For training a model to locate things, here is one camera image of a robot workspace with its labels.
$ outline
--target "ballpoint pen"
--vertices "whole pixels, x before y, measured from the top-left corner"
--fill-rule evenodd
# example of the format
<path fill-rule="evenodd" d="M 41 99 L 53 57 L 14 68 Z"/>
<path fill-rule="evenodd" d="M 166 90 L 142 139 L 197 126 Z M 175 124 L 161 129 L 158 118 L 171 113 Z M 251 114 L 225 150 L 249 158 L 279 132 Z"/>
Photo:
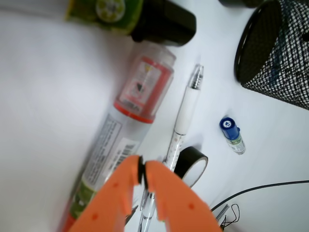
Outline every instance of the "ballpoint pen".
<path fill-rule="evenodd" d="M 174 132 L 170 141 L 169 150 L 163 163 L 173 172 L 180 154 L 180 150 L 188 132 L 194 109 L 200 94 L 204 67 L 197 64 L 186 87 L 182 104 L 178 112 Z M 147 232 L 155 212 L 155 194 L 144 190 L 140 204 L 141 217 L 138 232 Z"/>

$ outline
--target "black cable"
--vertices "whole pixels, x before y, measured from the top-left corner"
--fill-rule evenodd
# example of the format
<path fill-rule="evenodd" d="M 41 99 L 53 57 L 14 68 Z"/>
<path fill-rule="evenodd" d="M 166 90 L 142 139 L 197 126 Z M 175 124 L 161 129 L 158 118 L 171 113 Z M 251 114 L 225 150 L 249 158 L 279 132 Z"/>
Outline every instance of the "black cable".
<path fill-rule="evenodd" d="M 268 188 L 268 187 L 274 187 L 274 186 L 281 186 L 281 185 L 293 185 L 293 184 L 304 184 L 304 183 L 309 183 L 309 180 L 301 180 L 301 181 L 291 181 L 291 182 L 283 182 L 283 183 L 277 183 L 277 184 L 270 184 L 270 185 L 262 185 L 262 186 L 258 186 L 258 187 L 254 187 L 254 188 L 249 188 L 246 189 L 244 191 L 241 191 L 239 193 L 236 193 L 228 198 L 226 198 L 224 201 L 220 202 L 219 204 L 217 204 L 214 208 L 211 209 L 211 211 L 214 211 L 215 209 L 217 209 L 218 207 L 220 207 L 221 205 L 223 205 L 225 202 L 233 199 L 234 197 L 237 197 L 243 193 L 246 192 L 250 192 L 253 190 L 257 190 L 257 189 L 263 189 L 263 188 Z"/>

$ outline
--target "bottle label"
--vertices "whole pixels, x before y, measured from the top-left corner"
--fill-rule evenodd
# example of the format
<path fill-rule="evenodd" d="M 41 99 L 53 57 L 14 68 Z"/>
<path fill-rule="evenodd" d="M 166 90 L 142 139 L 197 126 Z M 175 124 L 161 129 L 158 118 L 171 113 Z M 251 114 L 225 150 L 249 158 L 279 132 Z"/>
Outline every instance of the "bottle label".
<path fill-rule="evenodd" d="M 135 28 L 143 0 L 70 0 L 67 19 L 128 35 Z"/>
<path fill-rule="evenodd" d="M 228 141 L 228 144 L 233 149 L 233 151 L 237 153 L 243 152 L 246 149 L 243 140 L 241 140 L 240 142 L 237 141 L 237 143 L 233 143 L 233 141 Z"/>
<path fill-rule="evenodd" d="M 120 122 L 116 121 L 111 115 L 107 116 L 83 175 L 83 180 L 92 189 L 95 188 L 105 159 L 111 152 L 112 145 L 121 127 L 122 124 Z"/>
<path fill-rule="evenodd" d="M 141 61 L 131 79 L 120 95 L 119 100 L 140 113 L 149 100 L 153 89 L 157 85 L 162 71 L 146 61 Z"/>
<path fill-rule="evenodd" d="M 122 123 L 110 114 L 107 116 L 70 206 L 73 219 L 81 215 L 120 163 L 138 149 L 139 141 L 126 137 L 118 139 L 122 128 Z"/>

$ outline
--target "glass vial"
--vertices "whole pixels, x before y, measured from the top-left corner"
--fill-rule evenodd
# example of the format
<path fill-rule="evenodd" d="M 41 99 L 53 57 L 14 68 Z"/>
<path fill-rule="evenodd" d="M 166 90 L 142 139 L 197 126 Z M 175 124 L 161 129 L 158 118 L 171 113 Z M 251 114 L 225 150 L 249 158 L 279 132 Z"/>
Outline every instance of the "glass vial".
<path fill-rule="evenodd" d="M 236 126 L 235 121 L 230 117 L 225 117 L 220 121 L 220 128 L 232 150 L 239 155 L 245 153 L 245 143 L 240 135 L 240 128 Z"/>

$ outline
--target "black mesh cup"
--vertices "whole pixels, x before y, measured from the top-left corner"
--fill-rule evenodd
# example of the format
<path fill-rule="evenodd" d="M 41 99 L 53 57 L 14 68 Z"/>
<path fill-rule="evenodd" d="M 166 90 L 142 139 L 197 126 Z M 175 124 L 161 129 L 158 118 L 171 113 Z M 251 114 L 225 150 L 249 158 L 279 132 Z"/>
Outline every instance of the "black mesh cup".
<path fill-rule="evenodd" d="M 244 88 L 309 109 L 309 0 L 270 0 L 255 10 L 235 76 Z"/>

